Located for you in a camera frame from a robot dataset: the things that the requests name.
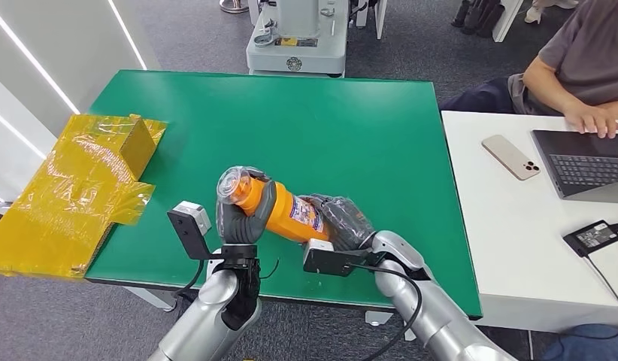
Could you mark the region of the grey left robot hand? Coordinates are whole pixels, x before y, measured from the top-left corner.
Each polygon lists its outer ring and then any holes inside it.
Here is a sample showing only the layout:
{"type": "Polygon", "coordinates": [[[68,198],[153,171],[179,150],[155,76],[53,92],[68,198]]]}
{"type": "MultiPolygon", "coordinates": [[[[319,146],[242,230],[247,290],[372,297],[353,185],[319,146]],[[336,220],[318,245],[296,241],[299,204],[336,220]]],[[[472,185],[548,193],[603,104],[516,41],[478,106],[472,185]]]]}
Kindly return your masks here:
{"type": "Polygon", "coordinates": [[[217,199],[216,226],[224,244],[255,244],[265,231],[276,201],[276,184],[260,169],[244,167],[248,175],[264,181],[261,199],[253,215],[246,215],[242,208],[217,199]]]}

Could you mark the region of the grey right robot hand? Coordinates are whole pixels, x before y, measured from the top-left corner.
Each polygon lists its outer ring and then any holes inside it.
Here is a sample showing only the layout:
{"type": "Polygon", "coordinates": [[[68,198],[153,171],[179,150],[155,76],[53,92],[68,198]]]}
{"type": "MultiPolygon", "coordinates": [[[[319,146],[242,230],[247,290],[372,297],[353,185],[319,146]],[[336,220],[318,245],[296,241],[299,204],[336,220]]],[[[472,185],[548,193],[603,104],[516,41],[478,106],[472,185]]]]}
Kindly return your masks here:
{"type": "Polygon", "coordinates": [[[336,251],[369,247],[376,230],[351,199],[318,193],[300,198],[312,204],[323,216],[329,228],[329,241],[336,251]]]}

